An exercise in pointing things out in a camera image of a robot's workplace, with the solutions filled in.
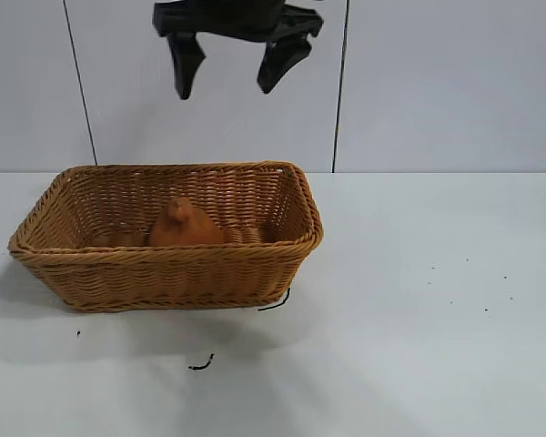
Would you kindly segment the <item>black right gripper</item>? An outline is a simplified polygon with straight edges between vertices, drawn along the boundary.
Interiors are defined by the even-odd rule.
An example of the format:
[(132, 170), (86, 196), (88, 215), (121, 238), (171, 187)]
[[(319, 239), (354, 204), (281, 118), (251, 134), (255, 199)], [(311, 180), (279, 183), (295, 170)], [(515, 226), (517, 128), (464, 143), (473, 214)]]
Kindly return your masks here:
[(309, 56), (308, 36), (316, 37), (324, 20), (314, 9), (285, 1), (173, 1), (154, 4), (152, 24), (167, 39), (175, 89), (182, 100), (188, 100), (206, 58), (197, 41), (199, 34), (266, 44), (257, 82), (269, 94)]

